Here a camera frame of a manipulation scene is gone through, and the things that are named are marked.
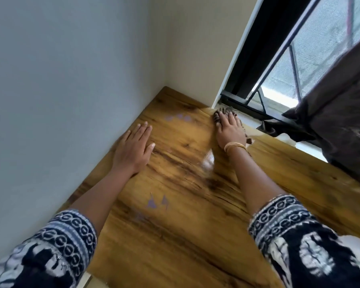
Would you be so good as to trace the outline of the black window frame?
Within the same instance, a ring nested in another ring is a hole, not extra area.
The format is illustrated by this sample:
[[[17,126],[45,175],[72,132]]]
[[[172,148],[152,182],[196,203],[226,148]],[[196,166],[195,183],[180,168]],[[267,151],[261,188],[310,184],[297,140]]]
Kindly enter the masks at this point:
[[[275,119],[283,124],[294,125],[292,120],[282,116],[284,112],[261,112],[259,108],[248,106],[246,98],[312,2],[313,0],[263,0],[240,50],[225,92],[234,96],[233,101],[240,104],[239,109],[243,108],[245,114],[260,120],[261,124],[265,120]]]

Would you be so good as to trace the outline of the metal window grille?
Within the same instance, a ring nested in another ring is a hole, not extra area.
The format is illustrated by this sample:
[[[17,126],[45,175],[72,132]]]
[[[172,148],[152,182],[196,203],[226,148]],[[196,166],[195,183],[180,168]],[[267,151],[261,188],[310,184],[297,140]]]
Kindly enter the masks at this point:
[[[335,62],[360,42],[360,0],[313,0],[246,98],[282,113],[302,98]]]

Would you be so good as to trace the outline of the dark brown curtain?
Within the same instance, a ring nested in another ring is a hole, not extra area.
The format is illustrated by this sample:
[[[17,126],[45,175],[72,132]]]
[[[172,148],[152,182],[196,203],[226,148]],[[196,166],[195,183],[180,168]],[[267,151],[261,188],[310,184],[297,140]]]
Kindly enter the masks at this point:
[[[294,108],[282,114],[294,125],[265,120],[258,130],[314,142],[331,165],[360,183],[360,41],[343,54]]]

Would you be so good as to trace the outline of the person's left forearm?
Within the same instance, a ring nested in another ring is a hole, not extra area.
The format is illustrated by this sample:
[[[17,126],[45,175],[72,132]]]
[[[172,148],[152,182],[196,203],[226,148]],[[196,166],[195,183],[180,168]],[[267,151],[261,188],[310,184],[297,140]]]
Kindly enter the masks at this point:
[[[85,194],[79,197],[70,209],[85,216],[95,228],[96,234],[102,231],[106,219],[119,193],[127,182],[139,172],[133,165],[117,165]]]

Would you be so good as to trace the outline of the black white patterned left sleeve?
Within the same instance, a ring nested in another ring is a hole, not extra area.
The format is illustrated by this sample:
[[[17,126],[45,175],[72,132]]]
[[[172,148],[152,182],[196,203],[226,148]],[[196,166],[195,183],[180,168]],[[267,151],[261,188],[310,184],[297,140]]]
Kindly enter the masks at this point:
[[[97,239],[94,225],[78,210],[57,213],[0,260],[0,288],[76,288]]]

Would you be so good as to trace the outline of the black white patterned sleeve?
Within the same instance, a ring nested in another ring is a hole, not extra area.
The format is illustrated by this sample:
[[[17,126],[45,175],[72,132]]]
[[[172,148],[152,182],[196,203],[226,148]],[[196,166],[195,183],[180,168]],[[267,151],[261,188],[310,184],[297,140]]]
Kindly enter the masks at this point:
[[[94,225],[78,210],[57,213],[0,260],[0,288],[76,288],[97,239]]]
[[[270,200],[248,232],[286,288],[360,288],[360,259],[296,197]]]

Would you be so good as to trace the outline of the person's right forearm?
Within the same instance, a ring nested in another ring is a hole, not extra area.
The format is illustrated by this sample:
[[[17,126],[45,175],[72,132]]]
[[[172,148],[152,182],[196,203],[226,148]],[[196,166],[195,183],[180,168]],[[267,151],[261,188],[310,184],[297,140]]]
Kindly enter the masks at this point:
[[[286,192],[266,175],[246,150],[233,147],[228,150],[227,155],[250,215],[259,212],[275,197],[286,195]]]

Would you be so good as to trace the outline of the gold wrist bangles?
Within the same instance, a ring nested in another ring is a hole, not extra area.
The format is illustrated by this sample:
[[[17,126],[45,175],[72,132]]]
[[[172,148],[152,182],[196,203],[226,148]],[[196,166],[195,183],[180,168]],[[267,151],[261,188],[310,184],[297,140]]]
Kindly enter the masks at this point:
[[[225,146],[224,146],[224,151],[225,153],[228,153],[228,150],[230,150],[231,148],[233,147],[239,147],[239,148],[242,148],[244,150],[246,150],[246,146],[239,143],[239,142],[228,142]]]

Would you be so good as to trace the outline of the person's left hand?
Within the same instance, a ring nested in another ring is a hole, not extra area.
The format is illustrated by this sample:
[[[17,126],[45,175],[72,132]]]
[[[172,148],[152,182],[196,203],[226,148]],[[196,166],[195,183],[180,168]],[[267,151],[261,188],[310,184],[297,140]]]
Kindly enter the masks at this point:
[[[112,174],[121,174],[124,177],[131,178],[135,174],[138,174],[148,164],[149,160],[144,159],[144,151],[146,147],[150,145],[149,139],[153,127],[148,124],[149,139],[147,142],[136,141],[136,132],[139,129],[140,125],[144,123],[137,124],[137,126],[133,130],[131,130],[129,139],[124,145],[120,145],[119,140],[115,149],[112,162]]]

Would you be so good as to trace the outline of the black white patterned right sleeve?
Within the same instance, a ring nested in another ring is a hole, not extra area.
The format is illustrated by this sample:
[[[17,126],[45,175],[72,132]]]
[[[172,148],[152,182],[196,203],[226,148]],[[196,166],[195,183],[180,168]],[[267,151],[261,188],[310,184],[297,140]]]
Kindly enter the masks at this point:
[[[296,197],[270,200],[248,232],[286,288],[360,288],[360,259]]]

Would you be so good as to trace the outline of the white window sill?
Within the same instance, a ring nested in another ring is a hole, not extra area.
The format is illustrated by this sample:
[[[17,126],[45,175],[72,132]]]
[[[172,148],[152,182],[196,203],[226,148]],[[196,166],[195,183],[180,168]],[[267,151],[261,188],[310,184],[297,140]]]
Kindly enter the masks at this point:
[[[240,118],[241,122],[243,123],[246,132],[248,133],[248,135],[252,135],[253,132],[251,130],[248,130],[248,127],[251,127],[253,129],[256,129],[257,127],[259,127],[261,125],[261,121],[257,120],[247,114],[244,114],[242,112],[238,113],[238,117]],[[278,140],[283,141],[285,143],[287,143],[288,145],[291,145],[307,154],[310,154],[324,162],[328,162],[327,159],[324,157],[324,155],[322,154],[322,149],[311,144],[308,142],[293,142],[293,140],[289,137],[287,138],[286,134],[282,134],[281,137],[278,137]]]

